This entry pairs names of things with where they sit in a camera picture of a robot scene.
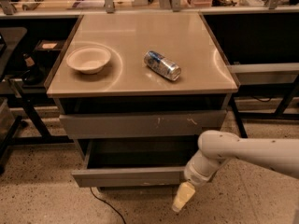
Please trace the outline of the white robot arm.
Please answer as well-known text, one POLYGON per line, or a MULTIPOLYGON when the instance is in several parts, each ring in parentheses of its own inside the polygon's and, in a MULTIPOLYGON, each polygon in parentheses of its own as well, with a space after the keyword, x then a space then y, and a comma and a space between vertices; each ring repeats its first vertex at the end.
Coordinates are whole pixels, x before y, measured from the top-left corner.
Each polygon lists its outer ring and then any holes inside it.
POLYGON ((209 182, 230 159, 238 159, 265 169, 299 178, 299 140, 241 138, 233 133, 205 131, 197 141, 198 150, 184 168, 182 182, 172 209, 179 212, 196 189, 209 182))

